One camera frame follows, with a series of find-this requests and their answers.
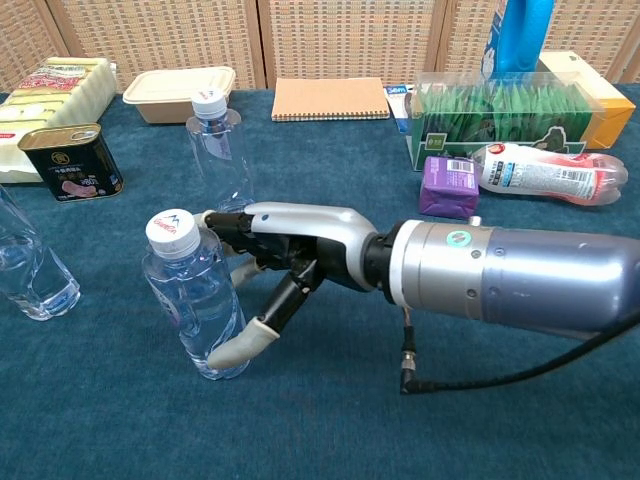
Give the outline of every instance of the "robotic hand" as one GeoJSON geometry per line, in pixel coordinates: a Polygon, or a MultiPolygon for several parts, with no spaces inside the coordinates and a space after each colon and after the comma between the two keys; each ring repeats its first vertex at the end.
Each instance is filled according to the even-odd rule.
{"type": "MultiPolygon", "coordinates": [[[[639,321],[623,321],[640,308],[638,240],[504,230],[478,217],[468,225],[408,220],[381,234],[349,208],[274,202],[207,212],[204,223],[235,252],[253,255],[258,269],[288,270],[262,314],[211,352],[212,368],[262,352],[325,279],[382,290],[407,318],[408,309],[423,309],[591,340],[639,321]]],[[[405,327],[403,374],[415,370],[412,334],[405,327]]]]}

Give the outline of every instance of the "brown notebook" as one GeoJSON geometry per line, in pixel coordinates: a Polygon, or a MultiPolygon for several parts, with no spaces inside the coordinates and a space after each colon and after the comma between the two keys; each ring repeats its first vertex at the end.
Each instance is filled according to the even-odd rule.
{"type": "Polygon", "coordinates": [[[302,80],[278,78],[271,119],[363,120],[389,118],[379,78],[302,80]]]}

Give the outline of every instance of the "white bottle cap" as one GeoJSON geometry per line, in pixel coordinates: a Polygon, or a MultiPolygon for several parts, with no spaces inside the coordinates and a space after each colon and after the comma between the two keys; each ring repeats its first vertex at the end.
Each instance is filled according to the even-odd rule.
{"type": "Polygon", "coordinates": [[[191,105],[196,117],[209,120],[224,115],[227,111],[227,99],[218,88],[200,90],[191,96],[191,105]]]}
{"type": "Polygon", "coordinates": [[[153,251],[172,260],[190,255],[200,244],[200,231],[193,215],[179,208],[155,215],[147,223],[146,234],[153,251]]]}

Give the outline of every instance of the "table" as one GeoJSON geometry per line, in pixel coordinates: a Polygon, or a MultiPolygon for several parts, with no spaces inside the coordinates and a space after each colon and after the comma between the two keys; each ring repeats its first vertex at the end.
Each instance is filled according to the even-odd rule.
{"type": "MultiPolygon", "coordinates": [[[[621,86],[640,104],[640,85],[621,86]]],[[[393,120],[275,124],[272,91],[234,92],[258,200],[343,205],[380,231],[418,214],[420,174],[393,120]]],[[[149,126],[117,97],[100,123],[125,178],[115,197],[59,204],[8,189],[78,279],[68,315],[0,302],[0,478],[632,478],[640,336],[560,371],[486,391],[402,396],[402,319],[380,293],[325,283],[282,338],[230,382],[201,378],[142,276],[144,227],[202,211],[184,126],[149,126]]],[[[614,205],[483,193],[486,225],[640,237],[640,112],[610,153],[631,182],[614,205]]],[[[280,278],[239,291],[247,317],[280,278]]],[[[422,376],[492,377],[569,339],[416,312],[422,376]]]]}

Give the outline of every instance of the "canned meat tin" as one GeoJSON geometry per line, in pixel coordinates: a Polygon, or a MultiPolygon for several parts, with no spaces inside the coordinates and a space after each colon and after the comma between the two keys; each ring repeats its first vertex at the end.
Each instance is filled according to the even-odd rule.
{"type": "Polygon", "coordinates": [[[97,123],[34,130],[22,137],[18,148],[60,202],[122,190],[122,175],[97,123]]]}

